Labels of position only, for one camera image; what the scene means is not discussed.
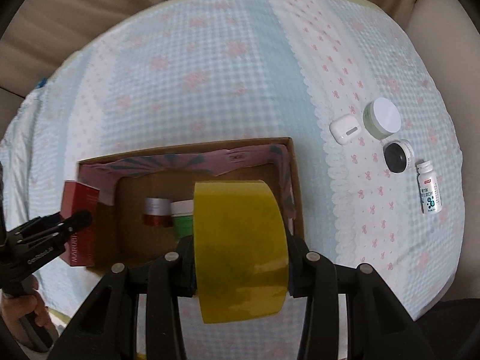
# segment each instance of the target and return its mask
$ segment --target adhesive tape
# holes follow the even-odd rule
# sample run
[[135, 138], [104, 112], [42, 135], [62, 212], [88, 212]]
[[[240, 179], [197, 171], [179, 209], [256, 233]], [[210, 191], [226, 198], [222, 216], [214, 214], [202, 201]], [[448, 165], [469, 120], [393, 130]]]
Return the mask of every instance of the adhesive tape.
[[197, 294], [205, 323], [276, 314], [289, 280], [282, 216], [263, 181], [198, 182], [193, 204]]

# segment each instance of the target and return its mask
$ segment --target metal screw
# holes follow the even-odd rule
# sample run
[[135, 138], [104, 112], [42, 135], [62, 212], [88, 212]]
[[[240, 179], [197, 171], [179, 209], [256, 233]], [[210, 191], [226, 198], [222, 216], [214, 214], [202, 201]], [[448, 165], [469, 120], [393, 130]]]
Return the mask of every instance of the metal screw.
[[166, 255], [165, 255], [165, 260], [167, 261], [176, 261], [178, 259], [179, 254], [175, 251], [169, 251]]
[[364, 274], [369, 275], [374, 271], [374, 269], [371, 267], [370, 264], [362, 264], [360, 265], [360, 271]]
[[306, 255], [308, 261], [318, 261], [320, 260], [320, 254], [316, 251], [309, 251]]
[[125, 265], [122, 264], [121, 262], [117, 262], [116, 264], [112, 265], [112, 272], [115, 274], [119, 274], [120, 272], [123, 272], [125, 269]]

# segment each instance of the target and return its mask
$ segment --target open box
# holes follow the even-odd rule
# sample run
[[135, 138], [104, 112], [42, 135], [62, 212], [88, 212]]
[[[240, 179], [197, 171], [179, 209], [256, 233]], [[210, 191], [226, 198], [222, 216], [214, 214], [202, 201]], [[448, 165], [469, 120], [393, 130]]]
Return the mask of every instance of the open box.
[[[155, 162], [161, 163], [162, 170], [159, 171], [160, 165], [152, 165]], [[291, 230], [303, 237], [302, 203], [291, 138], [154, 148], [89, 159], [78, 166], [78, 180], [100, 190], [94, 215], [94, 266], [90, 268], [99, 274], [117, 262], [141, 266], [175, 250], [178, 240], [173, 228], [143, 223], [145, 199], [192, 199], [197, 181], [265, 181]]]

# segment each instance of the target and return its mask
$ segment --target beige wall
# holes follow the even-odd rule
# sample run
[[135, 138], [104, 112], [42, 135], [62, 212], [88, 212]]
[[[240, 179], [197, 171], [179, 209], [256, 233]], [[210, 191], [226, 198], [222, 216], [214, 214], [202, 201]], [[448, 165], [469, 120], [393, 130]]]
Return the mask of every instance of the beige wall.
[[418, 0], [406, 28], [442, 94], [463, 152], [465, 235], [447, 298], [480, 298], [480, 35], [457, 0]]
[[23, 98], [0, 88], [0, 139], [11, 122]]

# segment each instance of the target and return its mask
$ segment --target jar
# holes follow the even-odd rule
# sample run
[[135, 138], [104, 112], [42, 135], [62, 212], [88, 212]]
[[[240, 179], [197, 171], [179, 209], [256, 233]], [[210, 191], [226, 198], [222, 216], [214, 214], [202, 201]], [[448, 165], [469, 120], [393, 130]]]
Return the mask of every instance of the jar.
[[153, 227], [171, 227], [170, 199], [146, 198], [143, 223]]
[[381, 140], [400, 130], [402, 119], [395, 104], [385, 97], [379, 97], [366, 106], [363, 123], [374, 138]]
[[388, 169], [393, 173], [402, 173], [415, 161], [412, 146], [406, 139], [394, 140], [383, 148], [383, 156]]
[[175, 235], [178, 239], [194, 233], [194, 201], [182, 200], [170, 205]]

